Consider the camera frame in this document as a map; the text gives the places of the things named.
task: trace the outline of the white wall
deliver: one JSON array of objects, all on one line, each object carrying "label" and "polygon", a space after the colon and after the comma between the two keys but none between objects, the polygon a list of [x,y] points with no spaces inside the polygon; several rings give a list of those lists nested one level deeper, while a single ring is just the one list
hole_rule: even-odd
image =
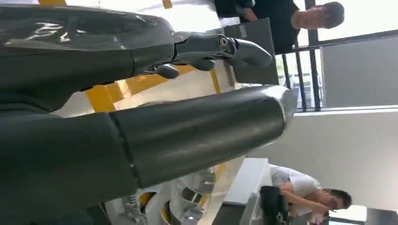
[{"label": "white wall", "polygon": [[326,107],[398,105],[398,37],[321,52]]},{"label": "white wall", "polygon": [[356,205],[398,209],[397,110],[302,115],[274,144],[249,156],[307,173],[324,188],[346,190]]}]

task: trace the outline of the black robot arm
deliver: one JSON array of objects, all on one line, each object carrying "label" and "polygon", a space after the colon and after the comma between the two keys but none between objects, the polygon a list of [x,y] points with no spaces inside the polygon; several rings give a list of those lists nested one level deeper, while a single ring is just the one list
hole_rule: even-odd
[{"label": "black robot arm", "polygon": [[291,90],[262,86],[110,113],[49,112],[93,85],[168,64],[267,66],[256,44],[175,33],[158,17],[80,7],[0,7],[0,221],[65,215],[239,157],[279,137]]},{"label": "black robot arm", "polygon": [[94,85],[139,74],[174,78],[178,71],[169,63],[210,70],[218,59],[236,67],[272,61],[254,43],[174,32],[155,16],[84,7],[1,5],[0,11],[0,92],[49,112]]}]

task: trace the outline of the short hair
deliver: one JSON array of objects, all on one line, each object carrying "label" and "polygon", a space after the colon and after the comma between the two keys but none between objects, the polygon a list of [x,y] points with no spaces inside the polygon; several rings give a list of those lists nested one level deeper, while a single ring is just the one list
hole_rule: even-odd
[{"label": "short hair", "polygon": [[352,198],[349,193],[336,189],[324,189],[324,190],[329,191],[331,195],[334,195],[337,198],[341,198],[343,200],[343,206],[345,209],[348,209],[351,206]]},{"label": "short hair", "polygon": [[322,7],[325,8],[325,28],[330,29],[344,22],[344,6],[338,2],[329,2]]}]

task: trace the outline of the man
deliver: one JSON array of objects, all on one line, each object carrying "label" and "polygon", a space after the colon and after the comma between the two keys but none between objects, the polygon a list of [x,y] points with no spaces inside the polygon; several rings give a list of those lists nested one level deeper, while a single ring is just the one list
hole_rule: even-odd
[{"label": "man", "polygon": [[351,196],[342,190],[322,189],[314,178],[290,168],[271,165],[272,183],[291,205],[291,216],[313,212],[325,215],[329,210],[347,209]]},{"label": "man", "polygon": [[241,23],[269,18],[276,54],[292,49],[300,29],[330,29],[344,21],[344,7],[338,2],[300,11],[293,0],[256,0],[252,8],[244,8],[247,6],[244,1],[215,0],[217,14],[219,17],[241,15]]}]

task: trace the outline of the black bag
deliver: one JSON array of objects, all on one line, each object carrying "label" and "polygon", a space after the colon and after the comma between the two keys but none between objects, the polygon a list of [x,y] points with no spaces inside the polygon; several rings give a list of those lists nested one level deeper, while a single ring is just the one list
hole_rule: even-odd
[{"label": "black bag", "polygon": [[260,190],[260,203],[265,224],[289,225],[289,205],[278,187],[263,186]]}]

